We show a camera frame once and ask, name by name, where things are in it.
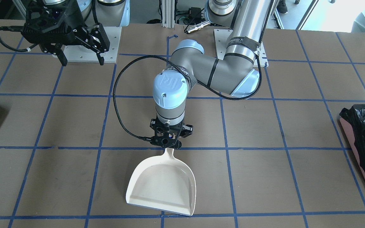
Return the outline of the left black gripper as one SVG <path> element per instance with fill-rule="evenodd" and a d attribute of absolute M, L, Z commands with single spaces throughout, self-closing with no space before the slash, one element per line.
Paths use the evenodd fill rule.
<path fill-rule="evenodd" d="M 192 125 L 185 125 L 182 121 L 176 125 L 170 125 L 162 123 L 158 118 L 151 120 L 150 128 L 155 132 L 155 135 L 150 137 L 152 145 L 172 149 L 180 149 L 182 143 L 179 138 L 190 136 L 194 129 Z"/>

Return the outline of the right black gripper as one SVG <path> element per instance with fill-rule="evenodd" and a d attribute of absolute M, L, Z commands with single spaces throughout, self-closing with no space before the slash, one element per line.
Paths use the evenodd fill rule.
<path fill-rule="evenodd" d="M 43 53 L 57 56 L 67 66 L 63 45 L 82 45 L 97 55 L 104 65 L 104 54 L 110 49 L 110 40 L 102 24 L 89 31 L 76 0 L 32 0 L 26 7 L 26 22 L 22 36 L 40 46 Z"/>

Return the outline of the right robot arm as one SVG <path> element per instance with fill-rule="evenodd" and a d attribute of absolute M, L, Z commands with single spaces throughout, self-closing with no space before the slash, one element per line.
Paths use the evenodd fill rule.
<path fill-rule="evenodd" d="M 32 0 L 22 36 L 43 53 L 68 62 L 115 63 L 129 0 Z"/>

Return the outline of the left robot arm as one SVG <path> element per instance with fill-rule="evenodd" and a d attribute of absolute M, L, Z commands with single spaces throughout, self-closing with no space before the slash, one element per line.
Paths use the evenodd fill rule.
<path fill-rule="evenodd" d="M 226 52 L 220 60 L 205 55 L 196 41 L 182 40 L 171 55 L 166 68 L 153 82 L 153 98 L 157 116 L 150 128 L 155 135 L 145 138 L 155 146 L 178 149 L 180 137 L 193 131 L 184 124 L 185 103 L 195 84 L 211 92 L 228 95 L 227 99 L 252 97 L 260 88 L 261 73 L 254 62 L 259 50 L 267 20 L 275 0 L 209 0 L 204 16 L 212 23 L 232 29 L 226 39 Z"/>

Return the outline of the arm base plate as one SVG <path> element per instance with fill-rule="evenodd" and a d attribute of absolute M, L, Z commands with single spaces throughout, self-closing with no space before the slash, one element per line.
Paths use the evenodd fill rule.
<path fill-rule="evenodd" d="M 213 33 L 215 40 L 215 52 L 218 59 L 223 60 L 226 53 L 238 53 L 251 58 L 254 61 L 253 67 L 257 68 L 258 62 L 254 56 L 255 54 L 258 54 L 261 67 L 269 67 L 269 62 L 263 44 L 260 44 L 260 47 L 255 52 L 242 45 L 232 45 L 227 47 L 227 44 L 231 38 L 232 30 L 214 29 Z"/>
<path fill-rule="evenodd" d="M 101 23 L 87 28 L 74 30 L 75 41 L 64 45 L 64 49 L 55 57 L 64 66 L 70 62 L 80 63 L 116 63 L 120 45 L 122 27 L 107 27 Z"/>

